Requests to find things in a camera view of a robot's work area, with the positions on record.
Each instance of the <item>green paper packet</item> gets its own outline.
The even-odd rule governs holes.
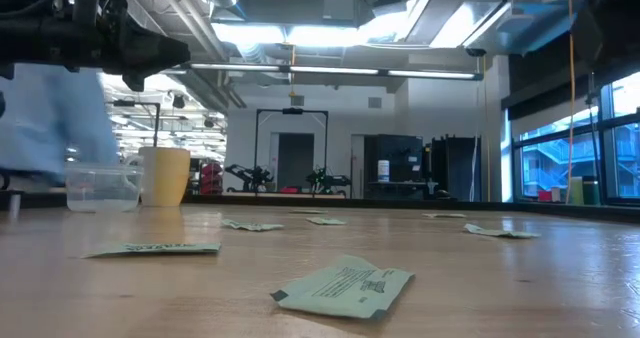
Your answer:
[[[211,244],[117,244],[98,253],[89,254],[83,258],[98,258],[115,255],[140,254],[207,254],[218,253],[219,243]]]
[[[460,213],[422,213],[422,215],[427,218],[467,218]]]
[[[318,225],[345,225],[347,222],[343,222],[339,219],[325,219],[325,218],[307,218],[311,223]]]
[[[378,269],[366,260],[342,256],[333,265],[272,293],[282,308],[331,316],[380,319],[413,277]]]
[[[265,232],[284,228],[282,224],[238,223],[230,219],[223,219],[222,225],[233,229],[244,229],[251,232]]]
[[[499,229],[483,229],[473,224],[465,225],[464,229],[466,229],[469,233],[486,235],[491,237],[520,238],[520,239],[540,237],[540,234],[537,234],[537,233],[512,232],[512,231],[504,231]]]
[[[290,211],[291,214],[327,214],[327,211],[321,211],[316,209],[294,209]]]

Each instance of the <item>yellow cup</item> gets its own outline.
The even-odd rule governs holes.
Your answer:
[[[142,205],[176,207],[182,202],[189,181],[191,153],[180,148],[142,147],[127,159],[144,168]]]

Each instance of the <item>glass window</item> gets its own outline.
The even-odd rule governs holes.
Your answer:
[[[593,148],[591,134],[574,137],[571,170],[573,177],[596,175]],[[537,197],[538,191],[541,190],[549,191],[553,187],[566,188],[569,174],[569,138],[523,147],[521,164],[523,195]]]
[[[636,113],[640,106],[640,72],[612,84],[614,116]]]
[[[593,122],[598,121],[598,107],[591,107],[591,114],[593,115]],[[520,140],[525,140],[529,138],[540,137],[543,135],[561,132],[569,129],[569,125],[571,124],[571,117],[562,118],[559,121],[553,122],[551,124],[547,124],[546,126],[542,126],[538,129],[534,129],[527,133],[520,135]],[[589,109],[585,109],[573,115],[573,126],[580,127],[583,125],[591,124],[589,117]]]
[[[622,198],[640,197],[640,130],[638,124],[617,127],[616,180],[618,196]]]

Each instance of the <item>clear plastic container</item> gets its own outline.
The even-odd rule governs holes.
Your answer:
[[[125,212],[140,198],[142,167],[70,163],[67,173],[67,206],[75,212]]]

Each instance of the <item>person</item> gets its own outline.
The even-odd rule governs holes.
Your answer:
[[[118,163],[97,70],[19,63],[14,79],[0,78],[0,92],[0,172],[9,189],[63,186],[70,146],[82,162]]]

